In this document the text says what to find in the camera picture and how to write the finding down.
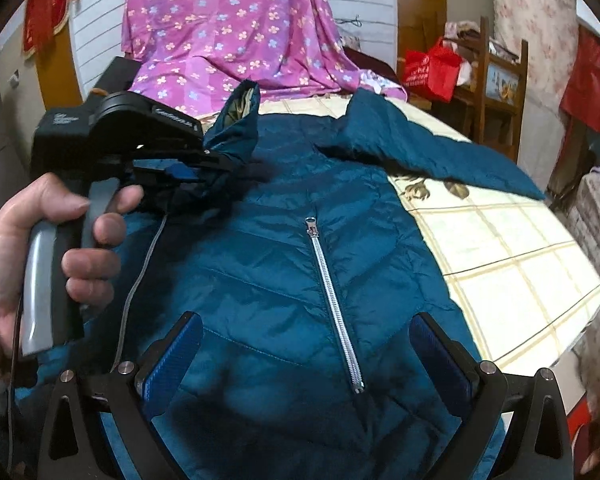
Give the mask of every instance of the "human hand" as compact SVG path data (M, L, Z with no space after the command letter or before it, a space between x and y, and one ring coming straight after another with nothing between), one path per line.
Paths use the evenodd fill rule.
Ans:
M120 245L126 235L121 215L135 209L141 199L140 186L121 189L109 207L111 212L94 222L94 240L108 247ZM29 232L42 219L59 224L80 218L88 207L89 200L69 192L58 177L47 173L0 209L0 386L8 378L4 373L5 357L11 356ZM71 249L62 258L62 270L68 278L69 296L99 309L113 300L113 286L107 280L120 272L120 258L108 249Z

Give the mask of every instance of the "jacket sleeve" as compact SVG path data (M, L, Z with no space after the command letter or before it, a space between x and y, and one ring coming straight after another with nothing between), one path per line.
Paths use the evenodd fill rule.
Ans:
M314 144L328 155L394 162L407 171L542 200L536 184L504 155L472 142L436 136L382 96L360 89L330 136Z
M230 171L188 166L175 159L135 161L136 168L149 168L170 177L168 185L142 182L144 198L139 210L178 211L228 189L232 178L244 168L258 142L260 89L253 81L242 81L234 90L216 122L203 139L203 147L225 156Z

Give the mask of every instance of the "zipper pull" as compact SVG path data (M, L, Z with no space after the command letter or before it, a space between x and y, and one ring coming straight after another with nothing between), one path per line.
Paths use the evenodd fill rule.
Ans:
M304 222L306 223L307 234L311 238L317 238L318 237L318 222L317 222L317 220L314 217L309 216L308 218L304 219Z

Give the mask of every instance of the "cable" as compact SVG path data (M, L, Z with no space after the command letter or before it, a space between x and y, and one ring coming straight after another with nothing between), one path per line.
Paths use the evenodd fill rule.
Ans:
M146 268L149 266L149 259L151 259L151 255L154 253L155 245L158 243L158 238L160 237L160 234L162 234L164 225L167 223L167 216L167 213L165 213L165 215L162 217L160 227L158 227L158 231L156 232L154 239L151 241L151 245L149 245L149 250L146 252L144 264L142 264L140 274L138 274L136 282L131 287L129 294L126 295L125 306L122 308L122 320L120 320L120 334L118 335L118 347L116 348L116 356L113 359L113 366L110 370L111 372L116 369L116 367L120 364L120 360L122 359L122 349L125 345L126 320L129 316L129 307L131 306L131 301L134 298L136 290L138 290L138 287L140 286L140 283L144 278Z
M338 25L345 25L346 23L350 23L351 25L355 26L355 27L362 27L362 22L360 21L360 15L356 14L355 19L349 19L349 18L336 18L335 22Z
M18 302L16 311L16 320L13 326L13 344L11 346L11 375L9 377L9 390L7 398L7 422L9 425L9 457L7 459L7 473L11 474L13 468L13 405L15 404L15 377L16 363L18 362L18 354L20 352L20 322L22 321L22 295Z

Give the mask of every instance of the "pink floral sheet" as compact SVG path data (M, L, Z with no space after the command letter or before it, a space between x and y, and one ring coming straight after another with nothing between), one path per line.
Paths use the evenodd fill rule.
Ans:
M126 0L122 50L142 62L132 90L203 115L246 78L264 99L355 91L367 74L339 40L327 0Z

